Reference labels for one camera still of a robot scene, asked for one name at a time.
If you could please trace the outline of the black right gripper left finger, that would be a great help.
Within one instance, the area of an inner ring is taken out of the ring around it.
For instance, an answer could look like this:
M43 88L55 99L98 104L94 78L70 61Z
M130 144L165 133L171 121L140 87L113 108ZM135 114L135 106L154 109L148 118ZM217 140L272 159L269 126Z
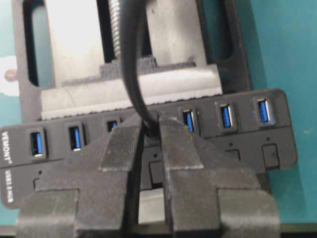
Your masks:
M122 238L138 223L142 121L127 119L45 171L21 205L18 238Z

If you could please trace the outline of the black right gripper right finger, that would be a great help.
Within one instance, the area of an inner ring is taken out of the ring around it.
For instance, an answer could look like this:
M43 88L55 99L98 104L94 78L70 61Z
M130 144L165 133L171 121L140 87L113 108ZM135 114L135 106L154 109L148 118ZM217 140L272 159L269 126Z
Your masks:
M274 198L255 172L174 117L159 118L168 224L175 238L278 238Z

